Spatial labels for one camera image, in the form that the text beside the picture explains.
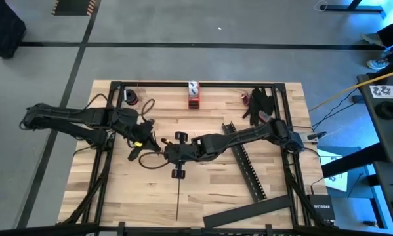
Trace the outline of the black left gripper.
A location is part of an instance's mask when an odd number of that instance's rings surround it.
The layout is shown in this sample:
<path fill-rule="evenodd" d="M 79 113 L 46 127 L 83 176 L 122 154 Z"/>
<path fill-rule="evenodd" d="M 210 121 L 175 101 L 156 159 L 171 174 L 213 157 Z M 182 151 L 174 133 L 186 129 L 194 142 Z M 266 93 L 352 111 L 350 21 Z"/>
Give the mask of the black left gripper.
<path fill-rule="evenodd" d="M 153 132 L 154 123 L 154 119 L 147 119 L 131 129 L 127 137 L 127 144 L 131 148 L 128 156 L 129 161 L 134 161 L 138 158 L 142 150 L 150 150 L 147 154 L 163 154 L 163 149 L 157 143 L 155 133 Z"/>

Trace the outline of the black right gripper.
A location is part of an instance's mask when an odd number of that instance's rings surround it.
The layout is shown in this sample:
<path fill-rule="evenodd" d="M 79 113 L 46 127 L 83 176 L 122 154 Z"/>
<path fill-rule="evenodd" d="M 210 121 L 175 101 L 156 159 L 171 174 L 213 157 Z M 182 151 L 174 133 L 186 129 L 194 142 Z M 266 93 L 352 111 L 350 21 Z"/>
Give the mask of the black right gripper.
<path fill-rule="evenodd" d="M 164 158 L 175 165 L 171 177 L 185 179 L 186 171 L 182 169 L 182 166 L 188 161 L 199 161 L 199 144 L 197 141 L 191 141 L 190 144 L 187 144 L 188 134 L 181 131 L 175 132 L 175 139 L 179 141 L 179 144 L 177 146 L 165 146 Z"/>

